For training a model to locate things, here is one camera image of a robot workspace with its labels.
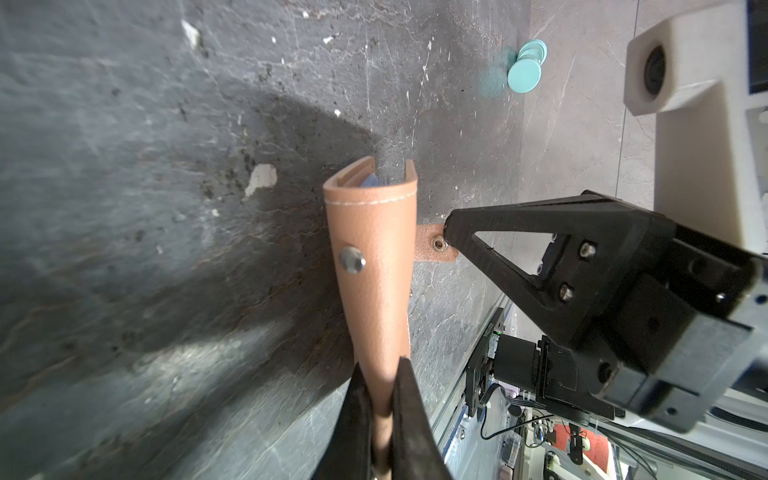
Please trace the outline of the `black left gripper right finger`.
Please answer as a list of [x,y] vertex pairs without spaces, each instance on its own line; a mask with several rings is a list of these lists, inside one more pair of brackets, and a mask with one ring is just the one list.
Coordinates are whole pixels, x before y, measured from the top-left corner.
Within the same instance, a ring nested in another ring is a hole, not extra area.
[[392,478],[451,480],[433,438],[412,363],[406,357],[399,359],[392,410]]

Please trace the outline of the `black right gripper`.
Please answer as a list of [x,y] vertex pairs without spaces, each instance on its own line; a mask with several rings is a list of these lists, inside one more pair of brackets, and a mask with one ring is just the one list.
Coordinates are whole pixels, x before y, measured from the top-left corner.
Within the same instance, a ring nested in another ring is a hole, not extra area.
[[686,433],[713,415],[765,429],[765,414],[720,399],[767,397],[767,260],[692,236],[641,274],[675,230],[589,190],[452,211],[447,243],[551,338],[501,336],[496,379],[571,420],[632,413]]

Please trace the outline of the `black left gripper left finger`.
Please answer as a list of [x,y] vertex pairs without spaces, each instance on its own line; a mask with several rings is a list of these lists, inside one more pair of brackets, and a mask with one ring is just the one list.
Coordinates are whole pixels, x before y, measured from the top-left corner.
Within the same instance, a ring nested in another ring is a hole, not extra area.
[[371,397],[356,364],[331,439],[311,479],[370,479],[372,424]]

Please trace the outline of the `clear plastic card sleeves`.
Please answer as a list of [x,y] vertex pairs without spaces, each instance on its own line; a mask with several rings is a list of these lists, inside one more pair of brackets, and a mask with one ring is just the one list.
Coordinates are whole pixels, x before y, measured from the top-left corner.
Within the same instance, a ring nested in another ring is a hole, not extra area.
[[375,173],[369,174],[359,185],[360,188],[376,188],[379,186],[380,181]]

